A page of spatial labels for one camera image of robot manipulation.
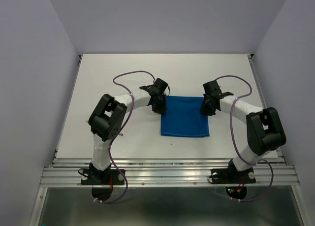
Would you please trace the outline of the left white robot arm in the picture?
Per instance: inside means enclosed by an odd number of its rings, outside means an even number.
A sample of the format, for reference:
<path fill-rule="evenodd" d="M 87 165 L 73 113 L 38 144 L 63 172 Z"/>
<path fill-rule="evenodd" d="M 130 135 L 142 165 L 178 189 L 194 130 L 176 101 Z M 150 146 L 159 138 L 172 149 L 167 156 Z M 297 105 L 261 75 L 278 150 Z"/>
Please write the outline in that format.
<path fill-rule="evenodd" d="M 103 184 L 109 180 L 111 166 L 109 148 L 112 141 L 118 136 L 123 127 L 126 114 L 134 109 L 150 106 L 156 114 L 166 113 L 166 93 L 168 84 L 156 79 L 152 85 L 141 86 L 139 89 L 128 92 L 126 95 L 111 96 L 104 94 L 88 119 L 94 140 L 93 157 L 89 169 L 92 177 Z"/>

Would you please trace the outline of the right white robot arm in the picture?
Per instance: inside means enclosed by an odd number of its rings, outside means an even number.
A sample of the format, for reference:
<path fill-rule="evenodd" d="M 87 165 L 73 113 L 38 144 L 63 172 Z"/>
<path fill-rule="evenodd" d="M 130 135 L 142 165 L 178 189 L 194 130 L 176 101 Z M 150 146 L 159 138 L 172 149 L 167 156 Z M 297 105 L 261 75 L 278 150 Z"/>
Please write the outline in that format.
<path fill-rule="evenodd" d="M 253 167 L 271 151 L 286 144 L 286 135 L 277 110 L 273 107 L 262 108 L 251 105 L 231 92 L 222 92 L 217 80 L 203 84 L 204 99 L 201 114 L 214 116 L 216 111 L 229 114 L 246 125 L 247 145 L 231 159 L 225 169 L 212 169 L 210 179 L 234 183 L 245 178 L 254 182 Z"/>

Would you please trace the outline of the blue cloth napkin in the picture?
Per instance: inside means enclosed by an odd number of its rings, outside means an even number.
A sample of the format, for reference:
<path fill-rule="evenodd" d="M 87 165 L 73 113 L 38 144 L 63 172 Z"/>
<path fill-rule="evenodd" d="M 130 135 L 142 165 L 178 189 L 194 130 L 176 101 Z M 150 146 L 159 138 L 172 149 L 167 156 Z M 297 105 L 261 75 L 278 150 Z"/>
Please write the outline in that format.
<path fill-rule="evenodd" d="M 167 96 L 160 134 L 187 138 L 210 136 L 208 116 L 200 113 L 202 102 L 202 97 Z"/>

